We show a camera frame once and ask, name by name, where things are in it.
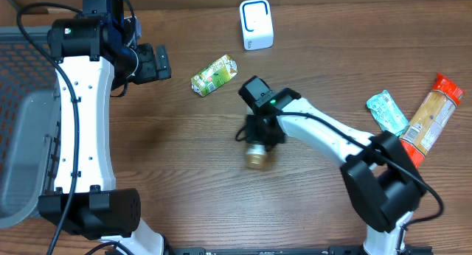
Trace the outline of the white cream tube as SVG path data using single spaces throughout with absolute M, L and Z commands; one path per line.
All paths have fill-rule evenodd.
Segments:
M 266 165 L 267 152 L 262 144 L 246 145 L 246 166 L 253 170 L 262 170 Z

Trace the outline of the green drink carton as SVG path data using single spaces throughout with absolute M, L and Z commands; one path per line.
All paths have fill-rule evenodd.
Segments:
M 192 90 L 205 97 L 232 80 L 237 73 L 236 62 L 229 55 L 223 55 L 191 78 Z

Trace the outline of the teal snack packet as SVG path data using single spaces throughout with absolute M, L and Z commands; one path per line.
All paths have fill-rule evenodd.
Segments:
M 366 107 L 382 131 L 389 131 L 400 136 L 409 124 L 408 119 L 387 90 L 370 97 Z

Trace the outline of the orange cracker packet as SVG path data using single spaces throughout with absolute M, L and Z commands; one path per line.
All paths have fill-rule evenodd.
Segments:
M 465 91 L 456 83 L 444 74 L 437 74 L 435 84 L 400 136 L 400 142 L 416 168 L 423 163 L 464 95 Z

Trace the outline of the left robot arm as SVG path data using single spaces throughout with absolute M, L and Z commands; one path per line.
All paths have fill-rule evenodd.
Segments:
M 60 158 L 40 215 L 57 230 L 98 240 L 118 254 L 171 254 L 168 241 L 142 219 L 135 189 L 118 189 L 109 137 L 111 92 L 129 83 L 166 80 L 166 49 L 139 43 L 129 0 L 83 0 L 74 17 L 48 33 L 60 85 Z

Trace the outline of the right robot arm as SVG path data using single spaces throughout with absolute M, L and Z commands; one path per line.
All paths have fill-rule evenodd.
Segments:
M 430 247 L 405 242 L 408 223 L 426 188 L 395 134 L 374 136 L 348 127 L 292 89 L 276 92 L 257 76 L 238 93 L 248 114 L 235 138 L 247 143 L 247 167 L 262 169 L 269 150 L 292 137 L 340 169 L 350 202 L 367 225 L 367 235 L 359 248 L 330 248 L 330 253 L 431 254 Z

